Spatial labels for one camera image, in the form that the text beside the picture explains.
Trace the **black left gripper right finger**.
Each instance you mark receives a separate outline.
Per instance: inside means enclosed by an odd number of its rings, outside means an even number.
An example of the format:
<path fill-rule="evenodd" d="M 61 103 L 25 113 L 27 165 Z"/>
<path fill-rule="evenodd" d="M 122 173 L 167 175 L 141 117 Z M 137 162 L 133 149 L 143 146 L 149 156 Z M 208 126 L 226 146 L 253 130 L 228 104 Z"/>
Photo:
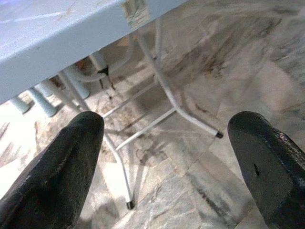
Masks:
<path fill-rule="evenodd" d="M 243 179 L 270 229 L 305 227 L 305 153 L 261 114 L 242 111 L 227 127 Z"/>

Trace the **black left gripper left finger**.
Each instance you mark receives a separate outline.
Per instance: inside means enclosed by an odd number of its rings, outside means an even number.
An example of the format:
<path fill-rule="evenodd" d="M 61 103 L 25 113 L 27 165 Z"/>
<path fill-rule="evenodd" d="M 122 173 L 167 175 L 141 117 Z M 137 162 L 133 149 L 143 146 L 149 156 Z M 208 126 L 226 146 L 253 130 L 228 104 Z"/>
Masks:
<path fill-rule="evenodd" d="M 1 199 L 1 228 L 74 228 L 92 183 L 103 134 L 99 114 L 76 115 Z"/>

